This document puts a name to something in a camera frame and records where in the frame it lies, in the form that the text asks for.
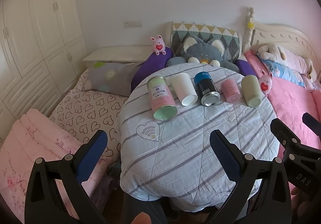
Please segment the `operator left thumb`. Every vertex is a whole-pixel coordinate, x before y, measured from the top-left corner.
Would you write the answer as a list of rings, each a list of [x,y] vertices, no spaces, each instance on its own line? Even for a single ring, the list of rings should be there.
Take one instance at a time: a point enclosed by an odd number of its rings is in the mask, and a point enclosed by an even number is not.
[[[133,219],[131,224],[152,224],[152,221],[147,213],[141,212]]]

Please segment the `operator right hand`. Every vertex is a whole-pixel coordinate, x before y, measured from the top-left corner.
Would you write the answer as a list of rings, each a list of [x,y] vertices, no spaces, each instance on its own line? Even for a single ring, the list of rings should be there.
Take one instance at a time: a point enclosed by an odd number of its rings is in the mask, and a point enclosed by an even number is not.
[[[311,202],[310,197],[299,188],[294,187],[292,195],[292,221],[297,223],[307,212]]]

